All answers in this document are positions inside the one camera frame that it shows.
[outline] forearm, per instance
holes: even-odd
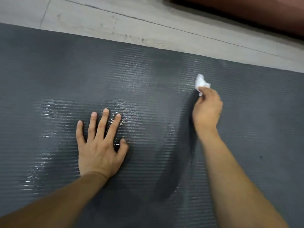
[[[221,228],[288,227],[246,176],[216,130],[198,131],[215,213]]]
[[[106,181],[100,173],[86,174],[45,198],[0,218],[0,227],[70,227]]]

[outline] person's left arm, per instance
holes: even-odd
[[[0,218],[0,227],[66,228],[74,224],[82,208],[118,171],[128,150],[124,139],[120,141],[117,153],[113,148],[120,114],[116,115],[104,138],[108,115],[109,110],[104,109],[96,132],[97,113],[92,113],[87,142],[82,134],[82,121],[77,124],[76,139],[81,177],[52,194]]]

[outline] brown furniture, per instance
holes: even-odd
[[[304,36],[304,0],[186,0],[221,12]]]

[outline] bare skin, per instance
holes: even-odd
[[[104,109],[97,132],[95,132],[97,113],[92,113],[87,142],[82,134],[82,121],[77,123],[76,139],[79,149],[80,178],[44,198],[0,218],[0,227],[67,228],[73,226],[82,208],[107,180],[116,174],[128,151],[128,145],[124,139],[120,141],[120,149],[117,153],[113,148],[113,139],[121,119],[120,114],[116,115],[104,138],[108,115],[109,110]]]
[[[216,129],[223,103],[217,92],[200,88],[192,117],[204,148],[211,196],[220,228],[288,228],[287,223],[246,176]]]
[[[200,88],[193,109],[194,126],[204,148],[215,214],[220,228],[288,228],[281,215],[246,176],[216,129],[222,102],[215,90]],[[77,124],[80,178],[30,205],[0,218],[0,227],[71,227],[82,208],[120,168],[128,150],[124,139],[116,153],[113,139],[118,114],[104,138],[109,110],[104,109],[97,132],[93,112],[85,142],[81,121]]]

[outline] dark gray textured mat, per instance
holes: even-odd
[[[194,80],[223,102],[218,129],[291,227],[304,213],[304,75],[0,25],[0,215],[75,180],[78,120],[120,112],[126,160],[77,227],[215,227],[191,122]]]

